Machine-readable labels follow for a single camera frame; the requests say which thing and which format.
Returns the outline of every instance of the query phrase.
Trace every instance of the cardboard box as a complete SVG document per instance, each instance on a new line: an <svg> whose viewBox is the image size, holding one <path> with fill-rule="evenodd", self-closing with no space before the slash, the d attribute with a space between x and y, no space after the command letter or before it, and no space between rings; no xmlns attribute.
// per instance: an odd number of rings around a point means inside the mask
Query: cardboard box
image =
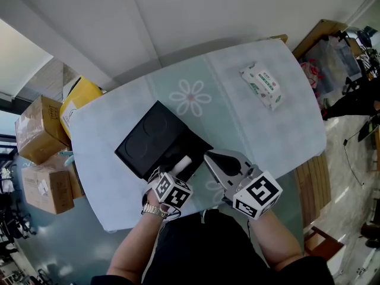
<svg viewBox="0 0 380 285"><path fill-rule="evenodd" d="M103 93L100 91L99 87L84 77L81 77L75 83L74 88L69 95L67 95L67 98L59 111L62 127L69 137L71 137L70 119L72 114L102 95Z"/></svg>
<svg viewBox="0 0 380 285"><path fill-rule="evenodd" d="M46 160L44 163L42 163L40 166L54 169L56 171L68 171L70 176L72 198L76 199L82 197L84 195L84 191L82 185L80 184L75 163L71 164L68 167L65 167L65 161L67 160L67 158L68 156L61 156L58 155L58 153L56 153L53 156L51 156L48 160Z"/></svg>
<svg viewBox="0 0 380 285"><path fill-rule="evenodd" d="M59 120L62 103L44 96L37 98L17 119L18 153L35 164L70 145Z"/></svg>
<svg viewBox="0 0 380 285"><path fill-rule="evenodd" d="M280 85L262 63L247 66L240 74L266 107L274 110L283 102Z"/></svg>
<svg viewBox="0 0 380 285"><path fill-rule="evenodd" d="M53 214L74 207L68 171L33 166L21 172L28 204Z"/></svg>
<svg viewBox="0 0 380 285"><path fill-rule="evenodd" d="M339 31L345 31L348 25L338 21L321 19L310 33L294 49L293 55L296 59L302 57L311 49L323 36L335 35Z"/></svg>
<svg viewBox="0 0 380 285"><path fill-rule="evenodd" d="M270 37L271 39L281 39L284 43L287 42L287 34L281 34L281 35L277 35L277 36L272 36Z"/></svg>
<svg viewBox="0 0 380 285"><path fill-rule="evenodd" d="M348 38L347 43L349 44L351 51L352 51L352 54L354 54L355 57L359 57L360 55L364 54L362 48L359 46L356 39Z"/></svg>

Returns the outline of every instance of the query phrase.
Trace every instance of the hand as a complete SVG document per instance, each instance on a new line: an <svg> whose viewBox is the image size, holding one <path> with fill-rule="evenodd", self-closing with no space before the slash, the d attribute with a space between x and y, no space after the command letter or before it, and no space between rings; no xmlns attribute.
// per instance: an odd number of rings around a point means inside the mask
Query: hand
<svg viewBox="0 0 380 285"><path fill-rule="evenodd" d="M152 189L148 191L147 198L150 205L155 206L155 207L160 206L159 200L157 199L156 194L154 193Z"/></svg>
<svg viewBox="0 0 380 285"><path fill-rule="evenodd" d="M380 102L375 100L375 102L373 103L373 107L375 108L376 111L380 110Z"/></svg>

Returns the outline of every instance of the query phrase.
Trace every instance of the floor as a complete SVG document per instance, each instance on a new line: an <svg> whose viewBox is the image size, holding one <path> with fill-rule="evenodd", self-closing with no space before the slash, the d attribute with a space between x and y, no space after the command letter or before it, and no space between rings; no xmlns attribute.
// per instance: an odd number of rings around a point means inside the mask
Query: floor
<svg viewBox="0 0 380 285"><path fill-rule="evenodd" d="M30 163L22 157L15 162L18 179L21 168ZM23 187L18 187L23 200ZM85 197L76 199L74 204L72 210L55 216L23 203L24 211L32 216L31 225L37 235L17 243L33 268L42 268L54 284L89 284L92 276L104 274L114 251L128 233L105 232Z"/></svg>
<svg viewBox="0 0 380 285"><path fill-rule="evenodd" d="M331 104L340 97L339 92L332 94ZM354 135L367 120L367 116L343 116L325 122L331 202L313 225L347 245L341 266L343 272L335 277L336 284L354 284L356 270L371 251L365 246L366 240L359 239L359 236L371 210L373 190L380 188L380 174L368 172L373 168L375 150L372 149L371 138L357 142L357 136L346 146L352 169L365 183L362 186L349 168L343 147L343 141Z"/></svg>

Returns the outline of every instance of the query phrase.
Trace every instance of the wall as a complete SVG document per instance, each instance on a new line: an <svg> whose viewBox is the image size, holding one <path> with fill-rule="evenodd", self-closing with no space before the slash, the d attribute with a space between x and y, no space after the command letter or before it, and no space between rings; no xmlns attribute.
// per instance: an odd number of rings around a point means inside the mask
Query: wall
<svg viewBox="0 0 380 285"><path fill-rule="evenodd" d="M0 18L104 88L211 50L286 33L366 0L0 0Z"/></svg>
<svg viewBox="0 0 380 285"><path fill-rule="evenodd" d="M210 49L288 34L293 49L322 18L345 22L364 0L136 0L163 64Z"/></svg>
<svg viewBox="0 0 380 285"><path fill-rule="evenodd" d="M16 96L52 56L0 20L0 92Z"/></svg>
<svg viewBox="0 0 380 285"><path fill-rule="evenodd" d="M371 38L372 46L380 52L380 0L376 0L352 26L363 29L371 26L378 32Z"/></svg>
<svg viewBox="0 0 380 285"><path fill-rule="evenodd" d="M0 17L104 88L160 67L134 0L0 0Z"/></svg>
<svg viewBox="0 0 380 285"><path fill-rule="evenodd" d="M371 26L375 30L380 31L380 0L376 0L356 21L352 26L363 29Z"/></svg>

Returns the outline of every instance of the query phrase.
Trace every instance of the table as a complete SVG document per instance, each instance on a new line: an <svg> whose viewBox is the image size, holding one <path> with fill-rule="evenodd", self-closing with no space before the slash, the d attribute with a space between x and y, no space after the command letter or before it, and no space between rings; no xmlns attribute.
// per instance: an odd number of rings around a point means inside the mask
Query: table
<svg viewBox="0 0 380 285"><path fill-rule="evenodd" d="M376 161L376 169L370 170L370 171L380 171L380 133L379 128L375 130L375 143L376 143L376 155L377 155L377 161Z"/></svg>
<svg viewBox="0 0 380 285"><path fill-rule="evenodd" d="M261 61L280 84L285 99L275 111L267 109L239 75L254 61ZM71 119L78 174L107 231L134 227L140 218L146 183L114 150L156 100L214 148L240 151L274 178L326 146L313 91L281 40L229 47L160 69L87 104ZM189 183L194 196L183 215L221 203L223 190L204 164Z"/></svg>

